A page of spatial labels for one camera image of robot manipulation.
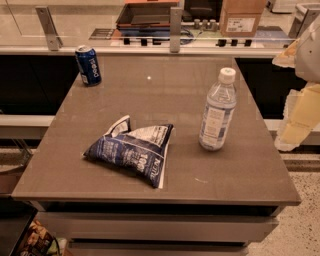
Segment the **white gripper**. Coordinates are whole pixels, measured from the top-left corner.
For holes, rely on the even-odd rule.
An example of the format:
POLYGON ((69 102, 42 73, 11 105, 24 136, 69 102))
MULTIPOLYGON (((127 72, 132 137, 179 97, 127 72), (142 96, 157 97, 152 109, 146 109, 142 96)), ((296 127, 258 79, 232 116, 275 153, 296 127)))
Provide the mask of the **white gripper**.
POLYGON ((289 92, 274 142, 278 150, 291 151, 320 123, 320 16, 272 64, 295 67, 295 74, 308 81, 300 91, 289 92))

